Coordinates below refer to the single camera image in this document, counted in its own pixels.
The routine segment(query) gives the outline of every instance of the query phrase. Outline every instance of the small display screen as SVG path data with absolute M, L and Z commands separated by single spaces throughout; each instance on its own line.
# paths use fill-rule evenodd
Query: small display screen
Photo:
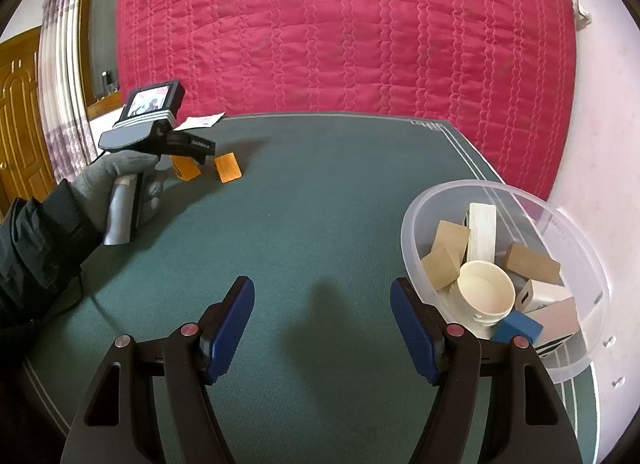
M 131 102 L 127 118 L 139 116 L 146 112 L 160 110 L 164 105 L 164 100 L 169 92 L 169 86 L 156 87 L 138 92 Z

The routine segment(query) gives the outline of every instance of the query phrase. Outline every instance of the white wall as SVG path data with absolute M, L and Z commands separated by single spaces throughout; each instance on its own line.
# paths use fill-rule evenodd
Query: white wall
M 115 122 L 118 121 L 121 112 L 122 108 L 112 110 L 111 112 L 107 112 L 107 114 L 104 114 L 99 118 L 95 118 L 94 120 L 89 121 L 91 134 L 94 137 L 95 148 L 98 151 L 98 155 L 102 153 L 102 150 L 98 148 L 98 140 L 100 140 L 100 135 L 107 130 L 111 130 Z
M 43 2 L 44 0 L 22 0 L 0 35 L 0 42 L 41 25 Z
M 577 35 L 574 108 L 549 202 L 581 226 L 612 290 L 606 338 L 617 342 L 594 362 L 601 460 L 640 403 L 640 30 L 621 0 L 580 2 L 593 23 Z

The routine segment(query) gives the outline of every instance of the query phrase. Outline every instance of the white cup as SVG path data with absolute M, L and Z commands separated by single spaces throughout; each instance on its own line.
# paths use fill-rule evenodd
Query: white cup
M 469 321 L 484 327 L 495 325 L 513 308 L 516 292 L 509 275 L 500 267 L 482 260 L 462 264 L 460 277 L 451 284 L 449 301 L 453 313 L 464 325 Z

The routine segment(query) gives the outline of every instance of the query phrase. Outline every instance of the white paper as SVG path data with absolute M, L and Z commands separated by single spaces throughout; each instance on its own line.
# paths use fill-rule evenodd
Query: white paper
M 189 130 L 189 129 L 206 129 L 212 127 L 225 113 L 213 114 L 212 116 L 201 116 L 198 118 L 187 118 L 184 123 L 178 125 L 174 130 Z

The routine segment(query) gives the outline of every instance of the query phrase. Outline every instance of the handle grip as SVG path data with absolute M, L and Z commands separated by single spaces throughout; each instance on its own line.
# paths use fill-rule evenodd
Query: handle grip
M 143 174 L 123 175 L 113 183 L 107 231 L 104 244 L 115 246 L 135 240 L 138 231 L 138 211 Z

